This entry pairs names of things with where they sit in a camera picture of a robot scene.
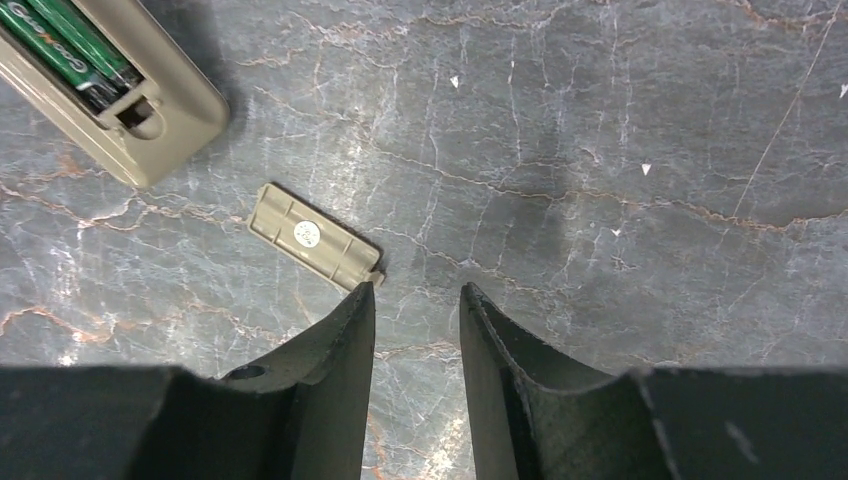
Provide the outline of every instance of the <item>battery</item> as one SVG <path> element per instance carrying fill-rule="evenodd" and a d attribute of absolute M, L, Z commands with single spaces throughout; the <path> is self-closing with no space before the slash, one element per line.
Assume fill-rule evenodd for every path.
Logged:
<path fill-rule="evenodd" d="M 70 83 L 95 113 L 102 112 L 120 98 L 118 90 L 27 5 L 19 1 L 0 1 L 0 22 Z"/>
<path fill-rule="evenodd" d="M 141 74 L 69 0 L 26 0 L 115 86 L 132 90 Z"/>

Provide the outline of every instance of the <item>countertop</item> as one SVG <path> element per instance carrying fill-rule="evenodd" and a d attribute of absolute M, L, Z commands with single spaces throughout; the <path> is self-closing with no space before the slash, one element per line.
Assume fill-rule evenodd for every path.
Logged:
<path fill-rule="evenodd" d="M 607 372 L 848 361 L 841 0 L 144 3 L 232 124 L 137 191 L 0 86 L 3 363 L 221 375 L 322 318 L 269 181 L 385 251 L 366 479 L 474 478 L 468 281 Z"/>

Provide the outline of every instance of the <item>round sticker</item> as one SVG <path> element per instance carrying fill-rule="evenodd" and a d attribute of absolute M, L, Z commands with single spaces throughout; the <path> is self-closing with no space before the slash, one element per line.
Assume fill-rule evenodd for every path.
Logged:
<path fill-rule="evenodd" d="M 294 239 L 306 248 L 315 248 L 321 241 L 321 230 L 318 225 L 304 220 L 294 226 Z"/>

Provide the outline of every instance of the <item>gray marble table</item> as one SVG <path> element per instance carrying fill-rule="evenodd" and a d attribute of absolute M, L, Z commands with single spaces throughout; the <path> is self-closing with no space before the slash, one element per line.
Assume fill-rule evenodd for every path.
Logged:
<path fill-rule="evenodd" d="M 840 0 L 145 3 L 232 125 L 135 191 L 0 86 L 0 361 L 219 375 L 320 319 L 268 181 L 386 252 L 363 478 L 474 477 L 467 281 L 610 372 L 848 361 Z"/>

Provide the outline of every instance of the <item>beige battery cover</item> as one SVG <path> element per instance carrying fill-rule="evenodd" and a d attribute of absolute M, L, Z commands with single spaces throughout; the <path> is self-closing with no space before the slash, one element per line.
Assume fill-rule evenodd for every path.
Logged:
<path fill-rule="evenodd" d="M 259 190 L 248 228 L 331 283 L 351 291 L 362 282 L 383 283 L 380 251 L 327 216 L 271 183 Z"/>
<path fill-rule="evenodd" d="M 95 115 L 2 28 L 0 76 L 116 178 L 153 185 L 224 130 L 227 104 L 137 0 L 73 2 L 144 81 Z"/>

